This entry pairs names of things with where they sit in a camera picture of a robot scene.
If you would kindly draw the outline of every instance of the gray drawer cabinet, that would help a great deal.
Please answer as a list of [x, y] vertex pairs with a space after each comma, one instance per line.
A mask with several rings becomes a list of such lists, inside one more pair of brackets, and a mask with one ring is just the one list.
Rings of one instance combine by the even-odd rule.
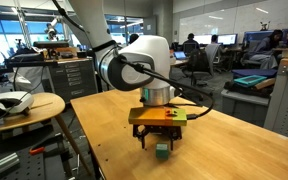
[[71, 99], [97, 93], [92, 59], [59, 62], [48, 67], [52, 92], [61, 96], [65, 103]]

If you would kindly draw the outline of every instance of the wall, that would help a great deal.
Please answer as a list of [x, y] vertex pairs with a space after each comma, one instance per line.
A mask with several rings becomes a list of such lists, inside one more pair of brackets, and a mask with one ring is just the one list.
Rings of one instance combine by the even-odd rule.
[[204, 5], [196, 1], [195, 5], [199, 5], [198, 7], [191, 4], [194, 7], [191, 9], [177, 1], [179, 0], [174, 0], [173, 7], [173, 41], [180, 43], [186, 40], [188, 33], [238, 33], [238, 42], [242, 42], [245, 31], [261, 29], [260, 22], [270, 21], [269, 29], [288, 28], [288, 0], [222, 0], [213, 3], [205, 0], [207, 3]]
[[157, 17], [157, 35], [172, 42], [173, 2], [170, 0], [154, 0], [153, 15]]
[[[56, 10], [51, 0], [19, 0], [21, 7]], [[105, 14], [125, 15], [133, 17], [148, 17], [152, 15], [151, 0], [103, 0]], [[0, 0], [0, 6], [14, 6], [12, 0]], [[73, 11], [69, 3], [66, 3], [68, 11]]]

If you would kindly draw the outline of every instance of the floor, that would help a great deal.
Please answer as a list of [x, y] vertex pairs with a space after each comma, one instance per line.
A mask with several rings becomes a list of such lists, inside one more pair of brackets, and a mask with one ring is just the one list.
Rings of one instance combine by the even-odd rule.
[[[179, 68], [173, 68], [172, 73], [170, 76], [171, 79], [176, 80], [177, 82], [190, 85], [190, 79], [184, 78], [184, 74], [182, 73], [181, 69]], [[230, 81], [232, 79], [232, 73], [230, 72], [223, 72], [221, 74], [215, 73], [214, 77], [207, 80], [207, 86], [203, 88], [199, 88], [205, 92], [212, 92], [213, 98], [215, 100], [214, 109], [221, 111], [222, 110], [222, 98], [221, 98], [221, 91], [223, 90], [224, 83], [226, 81]], [[187, 95], [194, 99], [198, 100], [198, 97], [196, 93], [192, 91], [184, 91], [187, 93]], [[210, 100], [207, 98], [204, 98], [203, 102], [200, 102], [201, 104], [208, 106], [210, 104]], [[71, 131], [75, 141], [77, 142], [79, 148], [81, 149], [82, 155], [86, 158], [87, 163], [92, 167], [92, 162], [89, 152], [89, 146], [88, 142], [83, 134], [83, 131], [81, 129], [81, 126], [76, 119], [74, 115], [74, 111], [70, 106], [67, 106], [66, 110], [62, 113], [62, 117], [65, 120], [66, 124], [69, 126], [69, 130]], [[53, 125], [55, 127], [56, 132], [61, 132], [61, 129], [58, 127], [57, 123], [53, 120]], [[74, 154], [73, 149], [71, 149], [71, 153], [74, 155], [73, 158], [70, 160], [70, 165], [72, 168], [77, 167], [77, 158]], [[95, 179], [94, 176], [89, 177], [83, 168], [83, 166], [80, 164], [80, 170], [79, 175], [77, 176], [80, 180], [93, 180]]]

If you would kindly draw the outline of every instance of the cabinet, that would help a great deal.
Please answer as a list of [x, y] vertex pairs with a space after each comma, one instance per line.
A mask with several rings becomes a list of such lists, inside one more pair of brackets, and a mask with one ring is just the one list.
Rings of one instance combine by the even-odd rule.
[[97, 93], [92, 58], [59, 61], [58, 66], [48, 67], [52, 92], [65, 103], [71, 99]]

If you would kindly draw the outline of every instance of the green block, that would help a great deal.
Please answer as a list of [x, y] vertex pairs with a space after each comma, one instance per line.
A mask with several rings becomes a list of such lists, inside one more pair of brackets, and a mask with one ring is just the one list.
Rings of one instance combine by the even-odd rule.
[[168, 159], [168, 155], [169, 155], [168, 144], [157, 143], [156, 144], [156, 158]]

